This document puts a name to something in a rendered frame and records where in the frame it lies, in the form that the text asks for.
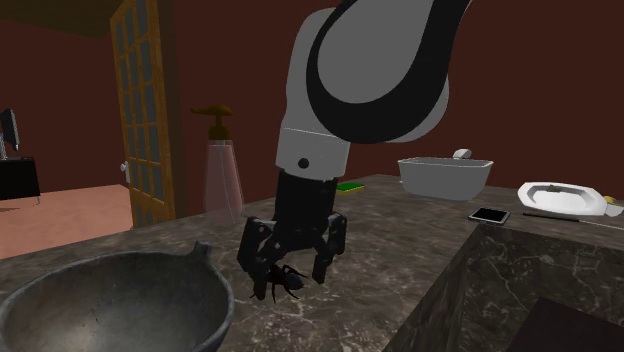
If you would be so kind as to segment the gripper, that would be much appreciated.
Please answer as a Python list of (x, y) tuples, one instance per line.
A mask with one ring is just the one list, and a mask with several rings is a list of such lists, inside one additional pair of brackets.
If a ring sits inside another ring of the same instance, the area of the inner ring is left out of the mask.
[[(314, 246), (312, 278), (323, 284), (327, 268), (336, 255), (342, 255), (346, 245), (347, 218), (333, 213), (337, 178), (327, 181), (306, 179), (281, 170), (278, 177), (274, 221), (248, 217), (239, 244), (237, 260), (242, 270), (253, 280), (252, 296), (258, 300), (266, 297), (267, 274), (264, 268), (267, 254), (261, 245), (273, 234), (278, 235), (279, 250), (288, 252)], [(315, 229), (314, 237), (305, 230)]]

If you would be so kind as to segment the black toy spider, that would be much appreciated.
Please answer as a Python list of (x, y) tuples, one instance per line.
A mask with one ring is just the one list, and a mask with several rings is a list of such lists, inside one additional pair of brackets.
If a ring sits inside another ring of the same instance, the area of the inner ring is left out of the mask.
[(294, 291), (304, 287), (302, 279), (306, 278), (306, 275), (289, 265), (278, 266), (276, 264), (273, 264), (267, 270), (251, 270), (249, 275), (254, 282), (251, 298), (264, 300), (266, 298), (267, 286), (270, 285), (273, 302), (276, 302), (275, 290), (277, 286), (281, 286), (286, 293), (297, 299)]

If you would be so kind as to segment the pink soap dispenser brown pump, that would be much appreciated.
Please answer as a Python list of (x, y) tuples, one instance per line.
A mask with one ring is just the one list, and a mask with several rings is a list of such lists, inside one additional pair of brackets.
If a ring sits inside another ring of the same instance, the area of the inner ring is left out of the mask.
[(215, 225), (232, 226), (240, 220), (244, 206), (231, 133), (223, 124), (223, 118), (233, 112), (223, 104), (190, 111), (215, 118), (208, 131), (204, 211)]

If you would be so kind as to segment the white rectangular tub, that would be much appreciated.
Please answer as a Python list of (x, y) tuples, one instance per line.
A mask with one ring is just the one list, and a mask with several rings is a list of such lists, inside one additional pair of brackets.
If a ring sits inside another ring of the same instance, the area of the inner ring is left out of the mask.
[(410, 194), (469, 201), (485, 187), (493, 161), (472, 159), (470, 149), (458, 149), (451, 157), (414, 157), (398, 160), (401, 184)]

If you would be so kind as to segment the dark grey metal bowl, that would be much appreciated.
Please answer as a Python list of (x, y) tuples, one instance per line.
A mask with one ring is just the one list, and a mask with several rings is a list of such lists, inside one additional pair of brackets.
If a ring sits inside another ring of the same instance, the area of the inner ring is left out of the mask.
[(211, 245), (70, 263), (0, 303), (0, 352), (217, 352), (234, 313)]

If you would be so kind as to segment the wooden door with glass panes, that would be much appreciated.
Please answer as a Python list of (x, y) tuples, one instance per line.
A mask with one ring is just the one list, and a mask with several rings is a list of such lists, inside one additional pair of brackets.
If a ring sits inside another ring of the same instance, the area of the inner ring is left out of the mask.
[(133, 226), (176, 217), (160, 0), (122, 0), (110, 19)]

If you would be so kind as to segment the black smartphone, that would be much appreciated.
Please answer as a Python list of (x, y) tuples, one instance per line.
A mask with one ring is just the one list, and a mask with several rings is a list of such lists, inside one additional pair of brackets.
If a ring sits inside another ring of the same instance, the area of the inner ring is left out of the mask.
[(480, 207), (472, 212), (468, 216), (468, 219), (480, 223), (503, 225), (510, 215), (511, 213), (509, 211)]

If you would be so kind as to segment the white shallow dish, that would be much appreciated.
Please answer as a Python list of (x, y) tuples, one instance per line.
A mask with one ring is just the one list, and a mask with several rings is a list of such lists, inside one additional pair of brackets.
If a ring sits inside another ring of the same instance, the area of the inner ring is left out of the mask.
[(624, 204), (609, 203), (593, 188), (558, 183), (525, 182), (517, 191), (524, 206), (575, 216), (610, 216), (624, 213)]

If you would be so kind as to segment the black handled knife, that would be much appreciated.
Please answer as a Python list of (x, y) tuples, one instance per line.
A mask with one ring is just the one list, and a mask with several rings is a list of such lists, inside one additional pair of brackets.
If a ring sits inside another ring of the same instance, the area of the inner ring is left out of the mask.
[(601, 223), (591, 222), (591, 221), (587, 221), (587, 220), (580, 220), (580, 219), (576, 219), (576, 218), (569, 218), (569, 217), (563, 217), (563, 216), (554, 216), (554, 215), (543, 215), (543, 214), (536, 214), (536, 213), (529, 213), (529, 212), (523, 212), (522, 215), (528, 216), (528, 217), (534, 217), (534, 218), (561, 220), (561, 221), (575, 222), (575, 223), (584, 223), (584, 224), (599, 226), (599, 227), (603, 227), (603, 228), (609, 228), (609, 229), (615, 229), (615, 230), (624, 231), (624, 227), (618, 227), (618, 226), (613, 226), (613, 225), (601, 224)]

